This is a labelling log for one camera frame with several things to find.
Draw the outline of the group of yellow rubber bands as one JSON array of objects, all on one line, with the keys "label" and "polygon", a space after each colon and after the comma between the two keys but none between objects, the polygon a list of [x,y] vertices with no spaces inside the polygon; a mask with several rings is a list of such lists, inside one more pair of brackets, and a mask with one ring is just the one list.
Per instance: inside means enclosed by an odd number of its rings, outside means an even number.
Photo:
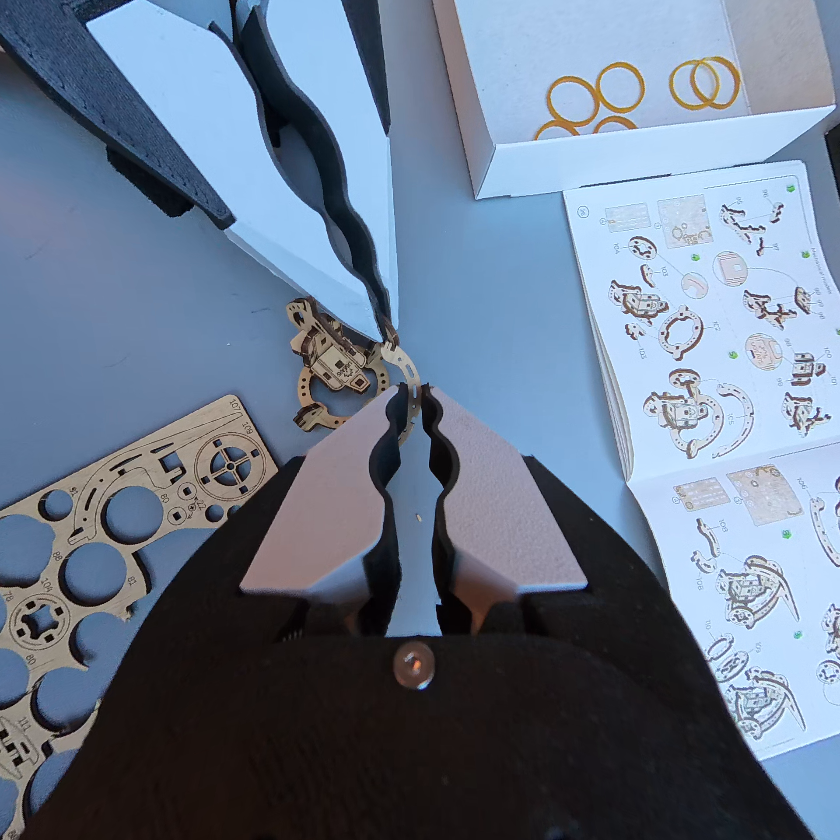
[{"label": "group of yellow rubber bands", "polygon": [[549,120],[534,140],[620,133],[697,115],[711,119],[730,109],[739,115],[745,109],[740,68],[725,56],[684,60],[667,76],[657,70],[651,83],[626,61],[605,66],[594,80],[561,76],[549,85],[545,106]]}]

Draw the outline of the plywood parts sheet with cutouts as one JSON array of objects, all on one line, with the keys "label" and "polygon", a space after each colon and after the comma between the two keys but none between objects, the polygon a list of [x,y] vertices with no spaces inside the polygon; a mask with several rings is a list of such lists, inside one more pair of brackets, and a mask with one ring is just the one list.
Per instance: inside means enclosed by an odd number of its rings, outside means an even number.
[{"label": "plywood parts sheet with cutouts", "polygon": [[22,696],[2,703],[2,781],[16,792],[2,838],[20,838],[37,772],[79,749],[98,715],[99,700],[59,727],[36,705],[47,675],[87,668],[82,622],[100,613],[136,625],[153,589],[141,551],[172,532],[220,527],[276,473],[242,403],[225,395],[2,510],[3,523],[34,526],[37,538],[32,573],[2,576],[2,650],[28,675]]}]

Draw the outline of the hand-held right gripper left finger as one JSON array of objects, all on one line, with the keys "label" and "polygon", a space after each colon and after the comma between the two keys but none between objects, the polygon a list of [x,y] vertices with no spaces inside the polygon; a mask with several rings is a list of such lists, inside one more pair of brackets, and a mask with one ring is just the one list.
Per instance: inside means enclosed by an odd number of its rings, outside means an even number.
[{"label": "hand-held right gripper left finger", "polygon": [[401,464],[403,388],[389,387],[309,450],[240,588],[356,616],[384,635],[402,572],[387,485]]}]

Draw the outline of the white cardboard box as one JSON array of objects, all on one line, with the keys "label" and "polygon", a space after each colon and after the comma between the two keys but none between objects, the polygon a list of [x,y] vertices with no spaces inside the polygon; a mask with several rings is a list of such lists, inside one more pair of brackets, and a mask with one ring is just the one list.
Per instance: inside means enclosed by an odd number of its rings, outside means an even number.
[{"label": "white cardboard box", "polygon": [[[434,11],[477,199],[763,161],[835,108],[811,1],[452,1]],[[737,62],[739,115],[532,138],[558,77],[593,81],[626,61],[651,83],[705,56]]]}]

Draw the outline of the wooden robot figure model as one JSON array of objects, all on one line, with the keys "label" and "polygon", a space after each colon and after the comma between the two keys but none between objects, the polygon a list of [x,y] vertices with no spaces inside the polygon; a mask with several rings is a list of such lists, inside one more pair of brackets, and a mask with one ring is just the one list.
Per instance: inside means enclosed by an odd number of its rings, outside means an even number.
[{"label": "wooden robot figure model", "polygon": [[340,322],[320,312],[310,297],[290,301],[287,315],[298,329],[298,335],[290,342],[291,349],[303,361],[298,381],[301,409],[295,416],[301,430],[310,432],[316,426],[332,430],[349,419],[331,414],[323,402],[312,397],[312,379],[325,384],[332,392],[346,388],[362,395],[372,388],[366,374],[371,371],[375,377],[373,396],[390,386],[379,343],[369,340],[354,343],[344,335]]}]

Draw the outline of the white instruction booklet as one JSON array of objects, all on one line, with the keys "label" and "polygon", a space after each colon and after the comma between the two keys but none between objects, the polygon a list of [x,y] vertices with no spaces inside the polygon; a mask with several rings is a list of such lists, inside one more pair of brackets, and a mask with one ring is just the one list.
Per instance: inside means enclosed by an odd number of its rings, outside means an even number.
[{"label": "white instruction booklet", "polygon": [[805,165],[563,195],[629,489],[758,759],[838,733],[839,309]]}]

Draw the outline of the curved wooden arc part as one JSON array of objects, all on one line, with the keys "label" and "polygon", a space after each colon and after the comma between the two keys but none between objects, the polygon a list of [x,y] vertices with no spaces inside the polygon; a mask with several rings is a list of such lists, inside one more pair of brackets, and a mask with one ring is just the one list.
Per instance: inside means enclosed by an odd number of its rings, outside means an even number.
[{"label": "curved wooden arc part", "polygon": [[398,367],[403,372],[408,388],[406,426],[399,436],[399,445],[404,445],[405,441],[410,437],[415,421],[421,412],[423,384],[421,383],[421,378],[414,362],[408,357],[404,349],[400,347],[396,335],[391,340],[382,343],[381,355],[386,363]]}]

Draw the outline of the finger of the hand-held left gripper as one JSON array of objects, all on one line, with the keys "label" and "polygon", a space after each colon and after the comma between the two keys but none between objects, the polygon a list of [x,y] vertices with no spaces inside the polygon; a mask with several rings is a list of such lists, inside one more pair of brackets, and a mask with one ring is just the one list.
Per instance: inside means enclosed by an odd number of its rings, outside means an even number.
[{"label": "finger of the hand-held left gripper", "polygon": [[376,1],[238,2],[238,47],[263,98],[309,148],[327,216],[398,323],[391,113]]},{"label": "finger of the hand-held left gripper", "polygon": [[336,319],[382,340],[372,294],[334,247],[324,215],[281,171],[256,87],[224,34],[145,1],[87,29],[227,205],[226,236]]}]

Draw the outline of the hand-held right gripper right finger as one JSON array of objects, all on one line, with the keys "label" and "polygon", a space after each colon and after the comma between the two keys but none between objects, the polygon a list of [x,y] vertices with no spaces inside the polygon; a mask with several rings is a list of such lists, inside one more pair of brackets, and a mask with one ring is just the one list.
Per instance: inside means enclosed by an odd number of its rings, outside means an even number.
[{"label": "hand-held right gripper right finger", "polygon": [[480,631],[490,609],[587,579],[509,442],[434,386],[423,387],[429,467],[443,485],[434,521],[434,578],[444,633]]}]

